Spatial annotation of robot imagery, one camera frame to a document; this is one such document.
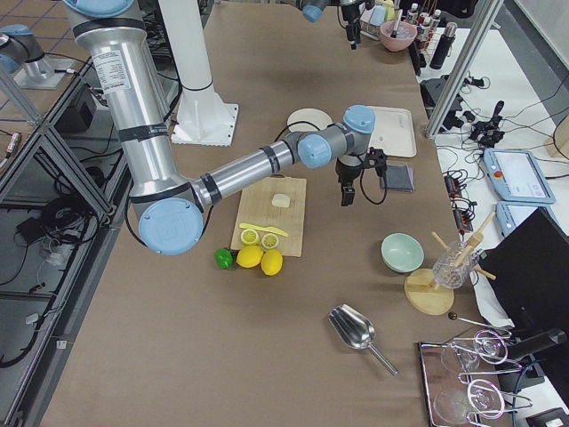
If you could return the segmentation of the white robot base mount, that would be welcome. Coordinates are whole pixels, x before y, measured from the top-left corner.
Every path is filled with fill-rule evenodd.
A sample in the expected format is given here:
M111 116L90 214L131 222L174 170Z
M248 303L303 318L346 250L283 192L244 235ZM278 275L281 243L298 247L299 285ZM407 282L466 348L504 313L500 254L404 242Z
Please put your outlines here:
M196 1L159 3L182 93L172 142L226 147L239 107L217 94Z

